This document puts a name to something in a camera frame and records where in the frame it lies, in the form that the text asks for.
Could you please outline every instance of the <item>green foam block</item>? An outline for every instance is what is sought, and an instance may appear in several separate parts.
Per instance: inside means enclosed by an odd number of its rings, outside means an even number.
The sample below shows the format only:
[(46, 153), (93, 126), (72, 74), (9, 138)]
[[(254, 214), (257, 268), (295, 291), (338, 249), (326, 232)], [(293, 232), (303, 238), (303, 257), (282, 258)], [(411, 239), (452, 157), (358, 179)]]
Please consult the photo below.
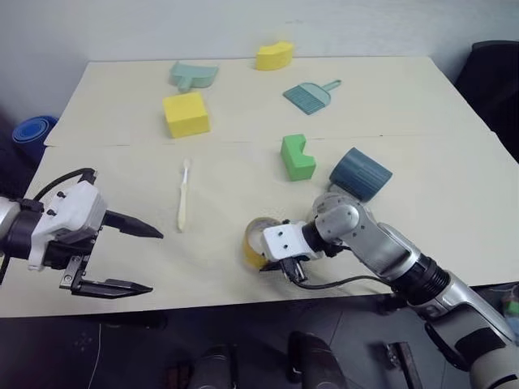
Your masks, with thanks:
[(307, 144), (303, 134), (287, 135), (281, 145), (281, 158), (291, 181), (309, 180), (314, 173), (316, 163), (313, 156), (305, 156), (302, 150)]

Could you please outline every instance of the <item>yellow sponge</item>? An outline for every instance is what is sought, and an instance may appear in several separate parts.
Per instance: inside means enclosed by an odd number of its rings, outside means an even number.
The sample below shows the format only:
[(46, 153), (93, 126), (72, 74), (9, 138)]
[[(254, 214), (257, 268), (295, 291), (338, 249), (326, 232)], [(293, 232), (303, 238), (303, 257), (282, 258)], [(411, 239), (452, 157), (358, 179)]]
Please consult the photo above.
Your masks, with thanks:
[(209, 117), (199, 92), (166, 97), (165, 120), (174, 138), (209, 132)]
[(258, 71), (275, 71), (287, 66), (292, 61), (294, 45), (290, 42), (277, 42), (272, 46), (261, 46), (256, 53)]

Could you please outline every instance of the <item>toothbrush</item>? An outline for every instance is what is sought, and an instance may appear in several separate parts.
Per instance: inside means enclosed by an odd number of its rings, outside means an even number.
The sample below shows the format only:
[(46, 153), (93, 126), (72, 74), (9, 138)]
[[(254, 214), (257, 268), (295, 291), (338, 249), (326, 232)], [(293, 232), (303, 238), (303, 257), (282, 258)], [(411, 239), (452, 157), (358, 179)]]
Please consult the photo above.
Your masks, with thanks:
[(178, 205), (178, 230), (183, 233), (186, 224), (186, 197), (187, 197), (187, 173), (190, 167), (190, 161), (186, 158), (183, 163), (182, 184), (180, 184), (180, 204)]

